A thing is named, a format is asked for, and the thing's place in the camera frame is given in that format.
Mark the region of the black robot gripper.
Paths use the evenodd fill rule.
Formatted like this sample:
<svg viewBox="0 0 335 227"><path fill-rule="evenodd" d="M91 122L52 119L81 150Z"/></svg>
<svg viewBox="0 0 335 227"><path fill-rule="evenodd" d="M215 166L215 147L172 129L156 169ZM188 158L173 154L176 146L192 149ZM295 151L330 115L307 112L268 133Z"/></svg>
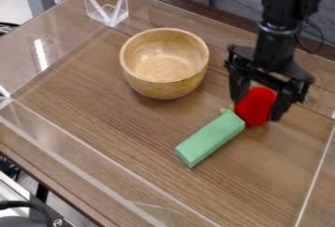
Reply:
<svg viewBox="0 0 335 227"><path fill-rule="evenodd" d="M303 103L307 98L308 88L312 85L314 76L291 60L279 68L260 66L253 60L253 48L239 45L228 46L228 58L225 68L229 71L231 98L235 103L240 102L251 88L252 81L259 82L271 89L280 91L271 109L269 119L278 121L288 110L292 102Z"/></svg>

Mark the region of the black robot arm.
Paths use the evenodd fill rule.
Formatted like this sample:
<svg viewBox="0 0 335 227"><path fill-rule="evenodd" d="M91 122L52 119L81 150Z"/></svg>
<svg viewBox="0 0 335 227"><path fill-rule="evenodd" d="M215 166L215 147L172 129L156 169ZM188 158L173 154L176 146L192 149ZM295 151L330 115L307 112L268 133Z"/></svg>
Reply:
<svg viewBox="0 0 335 227"><path fill-rule="evenodd" d="M229 91L239 103L257 82L276 91L268 119L276 121L295 103L306 100L314 76L295 61L304 23L318 12L320 0L261 0L261 21L252 47L229 45L225 68Z"/></svg>

